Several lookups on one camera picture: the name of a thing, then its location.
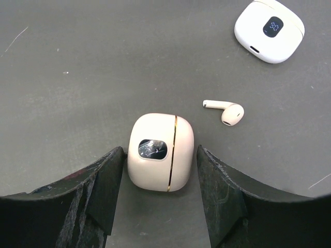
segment white earbud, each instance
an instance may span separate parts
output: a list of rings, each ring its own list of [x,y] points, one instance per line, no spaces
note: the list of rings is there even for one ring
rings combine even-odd
[[[233,102],[204,100],[202,106],[209,109],[224,110],[221,120],[230,127],[236,125],[244,116],[244,108]]]

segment cream charging case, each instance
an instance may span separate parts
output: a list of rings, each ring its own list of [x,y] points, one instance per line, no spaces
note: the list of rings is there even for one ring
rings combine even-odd
[[[234,27],[239,43],[259,59],[277,64],[287,60],[305,35],[301,19],[275,0],[256,0]]]
[[[133,126],[128,173],[138,187],[176,191],[188,181],[194,151],[191,125],[176,115],[151,113]]]

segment cracked display window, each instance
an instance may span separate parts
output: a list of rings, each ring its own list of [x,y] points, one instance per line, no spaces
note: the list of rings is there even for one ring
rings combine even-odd
[[[139,156],[142,158],[162,160],[166,157],[168,148],[163,141],[144,139],[139,144],[138,152]]]

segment earbud stem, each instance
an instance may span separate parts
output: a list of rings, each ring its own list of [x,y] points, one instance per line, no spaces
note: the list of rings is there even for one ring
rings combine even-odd
[[[223,102],[223,101],[213,101],[213,100],[204,100],[202,106],[209,109],[220,109],[225,110],[229,106],[233,105],[233,102]]]

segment digital display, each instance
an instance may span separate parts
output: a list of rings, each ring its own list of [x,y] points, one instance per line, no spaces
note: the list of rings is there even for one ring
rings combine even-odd
[[[279,31],[283,28],[284,23],[278,17],[271,17],[264,25],[263,32],[266,36],[274,38]]]
[[[166,157],[168,148],[163,141],[144,139],[139,144],[138,152],[142,158],[162,160]]]

